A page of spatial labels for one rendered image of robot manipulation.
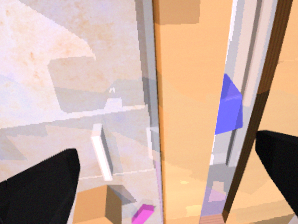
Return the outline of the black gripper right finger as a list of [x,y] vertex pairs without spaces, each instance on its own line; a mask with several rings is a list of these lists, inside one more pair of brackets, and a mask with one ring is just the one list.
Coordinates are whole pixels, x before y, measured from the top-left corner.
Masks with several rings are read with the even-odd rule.
[[267,175],[298,217],[298,136],[258,131],[254,151]]

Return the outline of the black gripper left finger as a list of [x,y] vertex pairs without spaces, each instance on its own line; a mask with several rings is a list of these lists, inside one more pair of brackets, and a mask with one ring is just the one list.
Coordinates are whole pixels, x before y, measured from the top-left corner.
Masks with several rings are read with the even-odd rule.
[[0,224],[67,224],[81,163],[67,148],[0,181]]

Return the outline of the small pink block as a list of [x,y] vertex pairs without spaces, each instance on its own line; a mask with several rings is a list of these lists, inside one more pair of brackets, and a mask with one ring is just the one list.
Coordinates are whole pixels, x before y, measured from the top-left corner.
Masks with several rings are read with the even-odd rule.
[[153,212],[153,205],[142,204],[140,210],[132,217],[132,224],[145,224],[146,218]]

